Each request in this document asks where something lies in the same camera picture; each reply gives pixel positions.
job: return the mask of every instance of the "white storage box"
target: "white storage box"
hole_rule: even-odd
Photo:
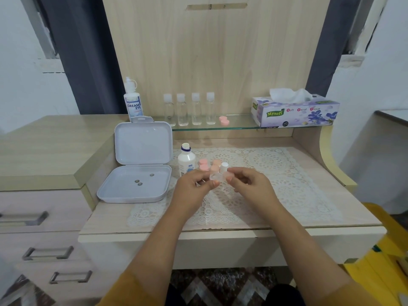
[[[167,122],[139,116],[115,128],[115,168],[97,195],[106,203],[150,203],[167,193],[173,158],[173,134]]]

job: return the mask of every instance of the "box lid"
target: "box lid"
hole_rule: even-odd
[[[120,164],[164,164],[173,158],[173,133],[167,122],[138,116],[115,128],[115,153]]]

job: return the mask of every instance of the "white cap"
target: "white cap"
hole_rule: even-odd
[[[220,173],[225,173],[227,171],[227,168],[229,167],[229,164],[227,162],[222,162],[220,166]]]
[[[207,92],[207,101],[214,101],[214,92]]]
[[[190,144],[189,143],[183,143],[181,144],[181,149],[185,150],[185,151],[190,151]]]
[[[186,102],[186,96],[184,93],[177,93],[177,102]]]
[[[124,85],[126,93],[132,93],[136,91],[137,84],[135,85],[135,81],[133,79],[130,79],[129,77],[126,77],[126,82],[124,83]]]
[[[163,99],[165,103],[172,103],[173,98],[171,97],[171,93],[165,93],[163,94]]]
[[[200,93],[193,92],[191,93],[191,99],[193,102],[199,102],[200,101]]]

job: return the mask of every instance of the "lace doily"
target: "lace doily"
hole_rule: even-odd
[[[174,150],[174,157],[169,163],[172,173],[167,196],[156,203],[135,204],[128,218],[129,226],[138,226],[141,231],[149,232],[165,212],[179,177],[179,153],[179,150]],[[301,224],[342,219],[341,212],[285,148],[207,148],[195,149],[194,153],[197,159],[221,159],[228,162],[230,167],[244,166],[262,172],[271,181],[279,200]],[[239,193],[222,183],[206,195],[202,206],[187,221],[184,230],[259,227],[268,225],[248,207]]]

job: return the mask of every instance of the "dark curtain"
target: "dark curtain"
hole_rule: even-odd
[[[102,0],[38,0],[81,114],[125,114],[125,88]]]
[[[330,0],[306,90],[326,96],[340,62],[360,0]]]

